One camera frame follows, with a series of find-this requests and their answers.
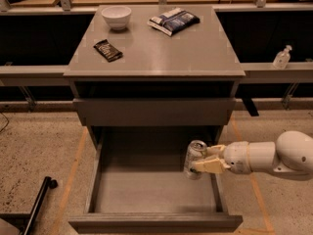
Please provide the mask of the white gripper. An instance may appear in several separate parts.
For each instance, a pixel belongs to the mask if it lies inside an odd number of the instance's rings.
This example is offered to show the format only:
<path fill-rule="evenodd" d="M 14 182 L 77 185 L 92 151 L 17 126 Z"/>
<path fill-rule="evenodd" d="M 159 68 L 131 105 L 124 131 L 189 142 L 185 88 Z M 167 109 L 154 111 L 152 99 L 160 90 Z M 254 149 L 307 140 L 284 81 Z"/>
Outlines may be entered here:
<path fill-rule="evenodd" d="M 224 159 L 213 158 L 194 161 L 191 165 L 192 172 L 219 174 L 230 168 L 236 174 L 251 173 L 247 158 L 248 143 L 246 141 L 234 142 L 227 147 L 225 145 L 210 146 L 206 150 L 209 156 L 222 157 L 224 154 Z"/>

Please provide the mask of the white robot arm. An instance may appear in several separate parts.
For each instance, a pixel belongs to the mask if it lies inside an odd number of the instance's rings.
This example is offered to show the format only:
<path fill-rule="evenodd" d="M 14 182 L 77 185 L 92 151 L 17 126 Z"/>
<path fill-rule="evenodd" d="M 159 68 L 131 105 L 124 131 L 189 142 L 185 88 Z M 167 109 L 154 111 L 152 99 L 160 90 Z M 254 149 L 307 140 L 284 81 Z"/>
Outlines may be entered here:
<path fill-rule="evenodd" d="M 286 131 L 275 142 L 233 142 L 208 147 L 192 141 L 187 150 L 184 172 L 190 179 L 203 173 L 235 174 L 264 172 L 288 180 L 313 178 L 313 138 L 299 131 Z"/>

